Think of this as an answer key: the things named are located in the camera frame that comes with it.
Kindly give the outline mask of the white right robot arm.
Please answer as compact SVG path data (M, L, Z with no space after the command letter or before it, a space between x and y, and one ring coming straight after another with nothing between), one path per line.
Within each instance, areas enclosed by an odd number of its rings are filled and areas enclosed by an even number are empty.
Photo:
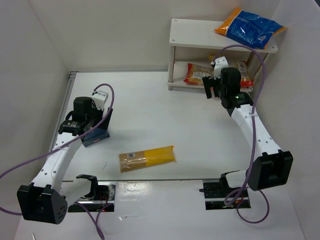
M273 140L256 112L254 101L248 93L241 91L240 71L234 67L223 67L202 80L207 98L220 99L251 147L244 185L253 191L285 185L293 155L290 151L283 151Z

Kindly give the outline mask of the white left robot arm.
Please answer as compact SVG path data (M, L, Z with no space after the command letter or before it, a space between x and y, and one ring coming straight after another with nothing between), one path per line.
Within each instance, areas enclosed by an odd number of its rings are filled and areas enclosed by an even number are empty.
M17 199L27 221L60 224L68 207L80 198L107 200L109 190L99 185L96 176L80 174L68 188L62 189L66 171L80 147L89 147L110 136L108 126L113 109L104 114L108 94L93 92L91 97L76 97L58 129L54 153L49 155L29 185L21 185Z

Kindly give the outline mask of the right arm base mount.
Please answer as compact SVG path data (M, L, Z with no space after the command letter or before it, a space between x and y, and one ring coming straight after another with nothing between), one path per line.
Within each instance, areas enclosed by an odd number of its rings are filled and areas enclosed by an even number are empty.
M204 180L203 187L199 189L199 192L204 195L205 209L209 210L229 210L236 209L239 204L240 209L250 209L251 204L249 200L248 191L245 190L237 200L231 205L225 205L224 200L234 188L230 188L223 184L222 180L212 179Z

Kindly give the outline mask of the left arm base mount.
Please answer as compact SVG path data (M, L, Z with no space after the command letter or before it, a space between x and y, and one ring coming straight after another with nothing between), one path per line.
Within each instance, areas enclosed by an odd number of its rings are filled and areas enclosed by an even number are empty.
M66 197L69 213L83 213L84 210L76 203L82 204L89 212L113 212L115 208L116 186L115 181L99 180L98 190L94 196L87 196L91 191L91 181L76 179L65 181L61 185L60 194Z

